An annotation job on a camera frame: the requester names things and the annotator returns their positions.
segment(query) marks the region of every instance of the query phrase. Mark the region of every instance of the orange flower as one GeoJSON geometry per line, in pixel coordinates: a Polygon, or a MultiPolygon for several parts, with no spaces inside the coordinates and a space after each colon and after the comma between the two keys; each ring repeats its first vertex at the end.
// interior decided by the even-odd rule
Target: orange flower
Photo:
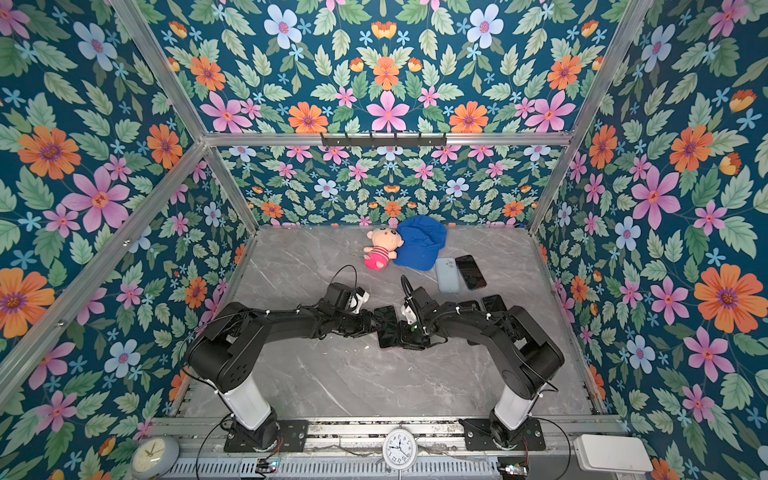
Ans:
{"type": "Polygon", "coordinates": [[[181,23],[173,21],[168,24],[171,31],[176,34],[178,38],[186,38],[187,37],[187,27],[183,26],[181,23]]]}
{"type": "Polygon", "coordinates": [[[362,58],[360,58],[360,57],[358,57],[358,58],[354,58],[354,59],[353,59],[353,60],[352,60],[352,61],[349,63],[349,69],[350,69],[351,71],[356,71],[356,72],[358,72],[358,73],[360,73],[360,72],[362,71],[362,68],[363,68],[364,66],[365,66],[365,64],[363,64],[363,62],[362,62],[362,58]]]}
{"type": "Polygon", "coordinates": [[[32,164],[29,170],[39,177],[47,174],[52,180],[60,180],[64,174],[74,172],[72,165],[80,164],[80,155],[75,153],[80,147],[58,128],[50,131],[42,125],[37,126],[34,135],[24,134],[18,142],[24,147],[18,151],[18,156],[22,162],[32,164]]]}
{"type": "Polygon", "coordinates": [[[203,280],[202,276],[192,279],[190,285],[187,287],[187,291],[185,292],[187,294],[187,298],[184,299],[184,302],[186,302],[190,308],[197,308],[203,304],[203,300],[205,300],[205,294],[208,293],[208,287],[206,285],[207,282],[203,280]]]}
{"type": "Polygon", "coordinates": [[[730,99],[731,111],[742,111],[757,100],[757,95],[751,90],[739,90],[730,99]]]}
{"type": "Polygon", "coordinates": [[[585,23],[584,26],[581,27],[581,36],[588,37],[589,35],[592,35],[594,31],[598,29],[598,25],[599,23],[595,20],[590,20],[585,23]]]}
{"type": "Polygon", "coordinates": [[[603,376],[598,373],[598,369],[595,368],[594,365],[589,365],[589,371],[592,374],[595,386],[598,388],[598,395],[600,395],[601,399],[605,400],[605,389],[603,388],[605,386],[605,380],[603,380],[603,376]]]}
{"type": "Polygon", "coordinates": [[[174,375],[174,379],[170,381],[170,386],[173,387],[168,392],[168,400],[174,401],[179,395],[181,384],[184,383],[184,379],[187,378],[187,373],[182,369],[179,375],[174,375]]]}
{"type": "Polygon", "coordinates": [[[240,261],[243,259],[243,253],[245,253],[245,243],[241,243],[240,246],[235,250],[235,265],[240,263],[240,261]]]}
{"type": "Polygon", "coordinates": [[[686,168],[690,172],[698,170],[699,162],[709,158],[712,152],[709,146],[714,137],[710,133],[705,134],[705,131],[707,131],[707,127],[703,125],[697,125],[696,130],[688,127],[680,134],[680,138],[674,139],[672,143],[674,153],[670,155],[670,163],[675,166],[675,170],[681,173],[686,168]]]}
{"type": "Polygon", "coordinates": [[[453,125],[451,131],[455,134],[479,134],[482,127],[488,124],[487,113],[488,110],[484,106],[478,107],[476,101],[467,102],[466,106],[459,105],[449,121],[453,125]]]}
{"type": "Polygon", "coordinates": [[[112,480],[112,474],[104,473],[104,470],[99,470],[98,472],[94,473],[92,476],[86,478],[85,480],[112,480]]]}
{"type": "Polygon", "coordinates": [[[390,57],[381,57],[379,64],[373,68],[374,80],[384,90],[392,90],[392,87],[400,82],[397,75],[400,73],[400,67],[395,65],[395,61],[390,57]]]}
{"type": "Polygon", "coordinates": [[[192,75],[197,75],[197,83],[205,85],[208,90],[224,89],[227,79],[221,73],[221,67],[216,62],[208,61],[208,57],[192,58],[190,70],[192,75]]]}
{"type": "Polygon", "coordinates": [[[101,444],[101,447],[98,449],[98,454],[102,457],[109,455],[112,453],[112,449],[114,448],[114,444],[117,441],[117,437],[110,437],[106,440],[104,440],[104,443],[101,444]]]}
{"type": "Polygon", "coordinates": [[[763,291],[754,273],[741,276],[741,268],[724,263],[719,273],[711,266],[701,279],[704,283],[697,283],[694,290],[703,302],[699,312],[706,320],[714,318],[718,330],[733,333],[735,323],[740,332],[748,333],[757,329],[753,315],[768,316],[768,300],[754,295],[763,291]]]}
{"type": "Polygon", "coordinates": [[[371,31],[376,38],[392,38],[397,32],[397,24],[392,22],[375,22],[371,24],[371,31]]]}
{"type": "Polygon", "coordinates": [[[320,107],[310,104],[305,101],[300,101],[298,107],[291,107],[288,113],[291,114],[291,118],[288,119],[288,123],[293,128],[296,128],[298,134],[324,134],[328,130],[328,119],[325,115],[321,115],[320,107]]]}
{"type": "Polygon", "coordinates": [[[603,125],[599,132],[592,137],[592,146],[589,147],[589,156],[592,157],[592,167],[605,168],[614,158],[614,149],[618,145],[616,129],[613,126],[603,125]]]}
{"type": "Polygon", "coordinates": [[[720,171],[726,175],[738,175],[741,170],[741,157],[737,153],[731,153],[720,161],[720,171]]]}
{"type": "Polygon", "coordinates": [[[650,473],[654,480],[680,480],[677,472],[670,469],[670,464],[663,458],[654,458],[650,463],[654,466],[654,470],[650,473]]]}
{"type": "Polygon", "coordinates": [[[519,214],[522,214],[524,209],[525,205],[523,205],[522,202],[511,202],[504,205],[504,210],[502,210],[502,212],[504,212],[505,217],[516,217],[519,214]]]}
{"type": "Polygon", "coordinates": [[[565,55],[562,60],[556,61],[552,65],[552,71],[547,75],[549,88],[554,90],[565,90],[568,85],[576,81],[576,75],[581,73],[581,59],[565,55]]]}
{"type": "Polygon", "coordinates": [[[162,163],[163,168],[170,170],[181,157],[181,145],[176,132],[170,131],[166,124],[152,125],[149,128],[151,137],[147,137],[147,146],[152,149],[152,158],[162,163]]]}
{"type": "Polygon", "coordinates": [[[42,288],[47,282],[37,272],[24,278],[20,268],[0,270],[0,327],[5,327],[5,338],[27,333],[27,322],[35,325],[45,313],[42,307],[53,303],[53,289],[42,288]]]}
{"type": "Polygon", "coordinates": [[[264,202],[261,204],[261,210],[264,210],[264,214],[270,218],[281,218],[283,216],[283,208],[274,202],[264,202]]]}
{"type": "Polygon", "coordinates": [[[421,71],[421,69],[424,68],[424,65],[422,65],[422,61],[418,58],[411,58],[408,60],[408,69],[414,73],[417,71],[421,71]]]}
{"type": "Polygon", "coordinates": [[[389,202],[384,207],[384,213],[394,218],[401,214],[402,207],[397,202],[389,202]]]}
{"type": "Polygon", "coordinates": [[[587,291],[589,291],[589,287],[584,283],[584,279],[580,276],[575,276],[573,280],[571,280],[571,293],[574,294],[574,300],[581,303],[587,299],[587,291]]]}

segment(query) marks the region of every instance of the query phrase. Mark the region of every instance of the black mounting plate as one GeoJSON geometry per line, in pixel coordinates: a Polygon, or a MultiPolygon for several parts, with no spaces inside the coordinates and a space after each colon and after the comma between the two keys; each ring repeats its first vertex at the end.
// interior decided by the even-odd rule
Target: black mounting plate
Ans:
{"type": "MultiPolygon", "coordinates": [[[[491,421],[488,419],[463,419],[461,421],[464,427],[464,441],[467,450],[477,452],[484,450],[499,450],[493,438],[486,435],[491,431],[491,421]]],[[[541,452],[547,448],[544,442],[544,434],[541,431],[541,423],[532,417],[525,421],[524,429],[521,431],[520,442],[512,448],[516,451],[526,450],[525,444],[528,444],[528,451],[541,452]]]]}
{"type": "MultiPolygon", "coordinates": [[[[306,442],[306,432],[310,423],[306,420],[278,420],[277,442],[281,452],[303,452],[306,442]]],[[[256,450],[251,446],[250,439],[244,435],[233,433],[232,438],[227,437],[224,443],[226,453],[253,453],[256,450]]]]}

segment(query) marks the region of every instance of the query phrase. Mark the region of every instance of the stuffed toy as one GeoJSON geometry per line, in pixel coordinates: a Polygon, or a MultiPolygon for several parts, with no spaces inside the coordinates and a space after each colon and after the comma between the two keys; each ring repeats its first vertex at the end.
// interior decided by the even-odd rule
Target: stuffed toy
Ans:
{"type": "Polygon", "coordinates": [[[366,266],[371,270],[384,270],[391,259],[397,258],[395,248],[405,243],[397,230],[389,227],[369,231],[368,238],[373,242],[373,247],[363,250],[367,253],[366,266]]]}

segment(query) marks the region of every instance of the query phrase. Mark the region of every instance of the marble surface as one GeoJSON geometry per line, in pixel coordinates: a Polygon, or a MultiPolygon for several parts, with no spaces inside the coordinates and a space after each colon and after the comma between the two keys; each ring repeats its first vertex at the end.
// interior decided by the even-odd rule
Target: marble surface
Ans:
{"type": "MultiPolygon", "coordinates": [[[[440,293],[435,271],[419,272],[394,263],[372,271],[362,263],[369,245],[364,230],[303,228],[260,230],[235,300],[275,310],[311,304],[321,297],[333,274],[346,263],[356,266],[358,284],[371,293],[364,306],[373,310],[395,305],[403,292],[400,275],[414,288],[424,286],[438,302],[477,300],[502,295],[507,307],[527,309],[560,346],[565,364],[535,406],[538,414],[588,414],[591,403],[584,387],[585,372],[577,371],[572,335],[560,324],[559,305],[545,283],[531,241],[524,230],[449,228],[441,257],[471,254],[488,286],[469,291],[462,281],[458,293],[440,293]]],[[[336,281],[354,284],[347,268],[336,281]]],[[[379,349],[375,334],[358,339],[328,335],[324,340],[290,339],[264,346],[257,362],[257,384],[281,417],[368,415],[487,415],[504,388],[502,378],[483,346],[462,339],[422,352],[379,349]]],[[[219,416],[226,408],[206,386],[187,394],[182,414],[219,416]]]]}

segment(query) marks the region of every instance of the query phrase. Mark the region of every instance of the floral wallpaper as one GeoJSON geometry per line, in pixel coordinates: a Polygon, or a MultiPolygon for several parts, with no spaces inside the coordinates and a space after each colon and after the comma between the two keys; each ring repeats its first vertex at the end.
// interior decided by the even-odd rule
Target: floral wallpaper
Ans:
{"type": "Polygon", "coordinates": [[[520,227],[533,217],[560,150],[239,146],[221,153],[262,224],[367,226],[418,214],[520,227]]]}
{"type": "Polygon", "coordinates": [[[210,131],[547,132],[627,3],[169,1],[152,28],[210,131]]]}
{"type": "Polygon", "coordinates": [[[0,77],[2,357],[189,138],[103,2],[1,0],[0,77]]]}
{"type": "Polygon", "coordinates": [[[650,476],[764,479],[768,3],[661,5],[614,79],[615,111],[569,165],[541,253],[650,476]]]}
{"type": "MultiPolygon", "coordinates": [[[[123,478],[152,418],[170,412],[187,346],[245,243],[201,161],[6,406],[0,478],[123,478]]],[[[0,270],[6,284],[23,275],[0,270]]]]}

